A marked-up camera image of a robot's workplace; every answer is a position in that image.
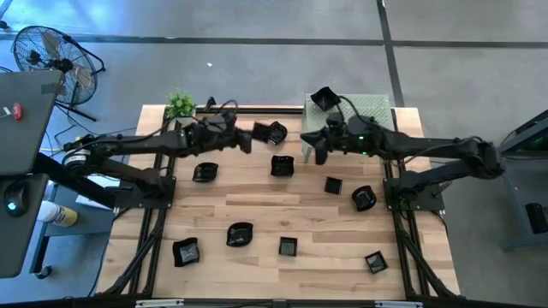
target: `electric fan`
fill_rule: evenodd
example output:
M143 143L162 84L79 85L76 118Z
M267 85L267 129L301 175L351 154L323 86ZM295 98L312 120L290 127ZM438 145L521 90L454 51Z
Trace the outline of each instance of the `electric fan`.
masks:
M15 36L12 51L21 71L62 71L64 89L57 95L57 102L67 104L68 107L63 108L74 112L75 105L83 104L93 96L97 90L97 73L105 71L103 60L67 34L50 27L25 27ZM100 70L95 69L89 56L101 62Z

